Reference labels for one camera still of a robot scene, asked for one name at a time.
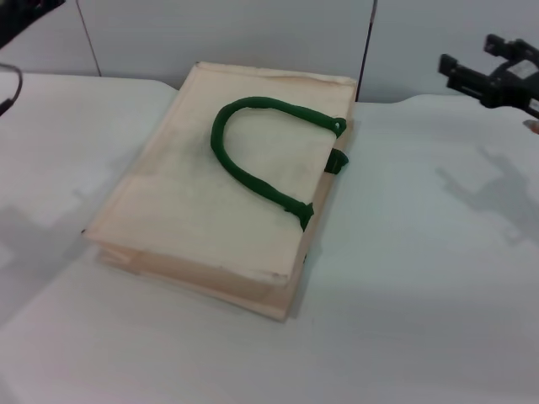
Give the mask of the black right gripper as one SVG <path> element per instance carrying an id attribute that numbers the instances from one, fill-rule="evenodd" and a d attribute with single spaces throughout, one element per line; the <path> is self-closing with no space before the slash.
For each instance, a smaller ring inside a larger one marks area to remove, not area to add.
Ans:
<path id="1" fill-rule="evenodd" d="M 486 76 L 462 66 L 442 54 L 438 72 L 447 78 L 446 87 L 480 99 L 486 108 L 511 107 L 538 116 L 538 49 L 522 39 L 506 41 L 489 34 L 484 51 L 504 62 Z"/>

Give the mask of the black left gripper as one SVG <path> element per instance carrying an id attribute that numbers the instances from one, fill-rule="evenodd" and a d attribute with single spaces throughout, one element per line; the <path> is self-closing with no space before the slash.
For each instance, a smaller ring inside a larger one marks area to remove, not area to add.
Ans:
<path id="1" fill-rule="evenodd" d="M 9 44 L 30 25 L 59 8 L 65 0 L 2 0 L 1 47 Z"/>

